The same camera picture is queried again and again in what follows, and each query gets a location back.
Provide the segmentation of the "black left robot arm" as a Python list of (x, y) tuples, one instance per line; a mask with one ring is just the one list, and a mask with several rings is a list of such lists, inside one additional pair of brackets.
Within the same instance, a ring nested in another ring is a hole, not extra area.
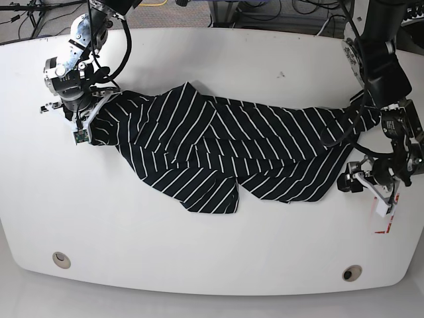
[[(330, 136), (329, 127), (321, 132), (324, 146), (344, 141), (364, 154), (361, 161), (349, 162), (337, 180), (342, 192), (370, 190), (375, 212), (386, 217), (398, 206), (399, 187), (411, 185), (411, 177), (423, 173), (423, 127), (413, 101), (407, 96), (412, 87), (396, 56), (396, 34), (412, 1), (369, 1), (364, 30), (358, 31), (345, 4), (339, 3), (354, 38), (343, 41), (343, 50), (362, 91), (338, 121), (341, 133)], [(384, 135), (392, 152), (371, 151), (357, 142), (354, 132), (367, 110), (380, 117)]]

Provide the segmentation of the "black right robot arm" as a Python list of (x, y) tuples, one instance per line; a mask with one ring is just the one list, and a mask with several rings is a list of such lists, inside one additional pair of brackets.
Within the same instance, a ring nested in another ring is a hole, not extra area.
[[(132, 38), (128, 16), (140, 1), (87, 1), (87, 13), (76, 18), (70, 27), (66, 48), (57, 57), (46, 61), (44, 82), (58, 101), (47, 103), (41, 113), (58, 113), (70, 126), (76, 144), (91, 142), (91, 123), (101, 108), (120, 95), (122, 90), (115, 81), (126, 66)], [(121, 22), (127, 40), (125, 55), (118, 68), (111, 72), (101, 66), (100, 50), (108, 38), (113, 19)]]

